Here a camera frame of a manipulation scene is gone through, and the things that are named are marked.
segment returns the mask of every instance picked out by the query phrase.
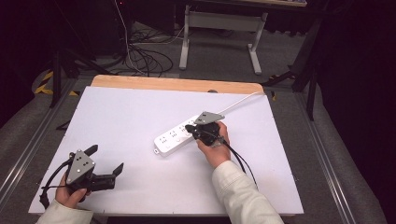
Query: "white power strip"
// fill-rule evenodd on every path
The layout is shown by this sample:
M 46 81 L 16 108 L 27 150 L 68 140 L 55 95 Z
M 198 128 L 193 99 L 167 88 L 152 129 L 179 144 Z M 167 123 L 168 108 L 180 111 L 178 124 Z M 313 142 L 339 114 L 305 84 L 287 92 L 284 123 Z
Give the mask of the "white power strip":
M 164 157 L 169 156 L 179 148 L 188 144 L 192 139 L 192 134 L 186 130 L 187 124 L 194 124 L 199 116 L 196 115 L 190 119 L 177 125 L 175 128 L 161 134 L 154 139 L 155 154 L 160 154 Z

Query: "gray carpet floor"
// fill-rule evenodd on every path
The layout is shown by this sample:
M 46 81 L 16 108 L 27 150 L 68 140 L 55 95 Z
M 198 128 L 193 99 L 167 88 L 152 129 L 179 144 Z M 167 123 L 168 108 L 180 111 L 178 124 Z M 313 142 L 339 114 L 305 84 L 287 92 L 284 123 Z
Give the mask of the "gray carpet floor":
M 157 50 L 172 59 L 175 65 L 164 77 L 264 82 L 271 75 L 280 75 L 288 71 L 288 65 L 293 63 L 304 41 L 303 36 L 290 37 L 286 34 L 264 32 L 258 47 L 262 75 L 256 76 L 253 73 L 247 50 L 247 44 L 253 38 L 254 34 L 243 32 L 235 32 L 230 37 L 219 37 L 211 31 L 193 31 L 190 37 L 190 57 L 185 71 L 178 69 L 181 40 L 178 39 L 168 45 L 141 45 L 139 47 Z M 32 87 L 33 90 L 38 86 L 43 74 L 38 76 Z M 83 74 L 84 76 L 78 79 L 74 87 L 75 91 L 83 91 L 84 87 L 91 84 L 95 75 L 94 72 L 83 72 Z M 292 80 L 286 80 L 275 87 L 266 89 L 267 94 L 270 93 L 269 91 L 276 93 L 276 100 L 271 101 L 271 107 L 291 170 L 296 177 L 297 189 L 305 211 L 303 215 L 283 218 L 290 224 L 345 223 L 320 165 L 315 140 L 309 132 L 305 118 L 306 114 L 298 104 L 296 94 L 300 93 L 290 90 L 291 82 Z M 17 162 L 48 112 L 50 100 L 51 95 L 37 94 L 30 104 L 0 129 L 0 165 L 3 171 L 0 173 L 0 180 L 2 182 L 6 180 L 9 170 Z M 37 183 L 46 172 L 64 136 L 64 132 L 56 131 L 56 127 L 73 117 L 78 100 L 79 96 L 67 96 L 65 99 L 60 111 L 48 127 L 38 151 L 1 211 L 0 223 L 35 223 L 38 219 L 37 216 L 28 214 L 29 205 L 39 189 Z M 334 129 L 321 103 L 319 90 L 314 112 L 314 125 L 318 129 L 323 146 L 328 152 L 334 171 L 343 187 L 355 223 L 386 223 L 376 197 L 361 177 Z

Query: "person's arm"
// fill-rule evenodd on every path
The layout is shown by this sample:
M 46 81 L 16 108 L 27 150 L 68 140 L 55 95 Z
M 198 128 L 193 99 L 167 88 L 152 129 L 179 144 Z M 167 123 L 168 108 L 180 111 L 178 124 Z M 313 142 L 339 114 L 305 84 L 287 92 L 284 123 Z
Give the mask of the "person's arm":
M 227 127 L 221 122 L 218 125 L 219 134 L 230 144 Z M 212 182 L 233 224 L 283 223 L 274 207 L 259 193 L 254 182 L 231 161 L 231 152 L 226 146 L 207 147 L 200 140 L 197 143 L 215 168 Z
M 60 186 L 64 186 L 64 177 Z M 57 188 L 56 196 L 37 224 L 84 224 L 90 223 L 93 212 L 77 209 L 78 202 L 86 195 L 86 189 L 79 189 L 72 195 L 67 188 Z

